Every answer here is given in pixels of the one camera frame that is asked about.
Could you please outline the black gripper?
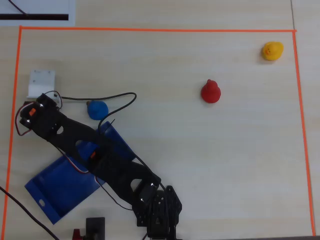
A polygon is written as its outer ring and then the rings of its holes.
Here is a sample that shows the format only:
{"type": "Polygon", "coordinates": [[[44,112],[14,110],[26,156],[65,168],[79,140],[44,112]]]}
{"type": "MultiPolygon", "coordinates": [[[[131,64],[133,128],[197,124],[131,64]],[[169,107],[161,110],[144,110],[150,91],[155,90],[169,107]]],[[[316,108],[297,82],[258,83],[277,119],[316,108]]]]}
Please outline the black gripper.
{"type": "Polygon", "coordinates": [[[48,94],[42,93],[35,101],[19,109],[19,123],[27,128],[27,131],[19,132],[19,135],[25,135],[30,131],[37,135],[58,135],[59,130],[63,130],[61,107],[48,94]]]}

